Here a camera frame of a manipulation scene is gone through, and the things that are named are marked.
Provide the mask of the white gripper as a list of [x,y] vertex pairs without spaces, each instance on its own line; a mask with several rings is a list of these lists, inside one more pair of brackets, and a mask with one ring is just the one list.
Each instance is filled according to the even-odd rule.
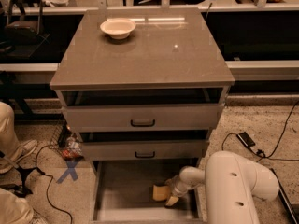
[[188,192],[188,185],[184,183],[178,175],[167,179],[164,183],[167,186],[170,186],[172,195],[165,202],[167,207],[173,206],[180,197],[184,196]]

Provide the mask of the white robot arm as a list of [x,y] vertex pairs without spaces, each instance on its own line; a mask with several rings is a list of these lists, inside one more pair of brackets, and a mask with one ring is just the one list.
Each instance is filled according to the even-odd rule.
[[166,181],[166,205],[203,184],[208,224],[260,224],[253,199],[273,201],[279,183],[274,173],[255,161],[229,151],[213,153],[206,167],[185,166]]

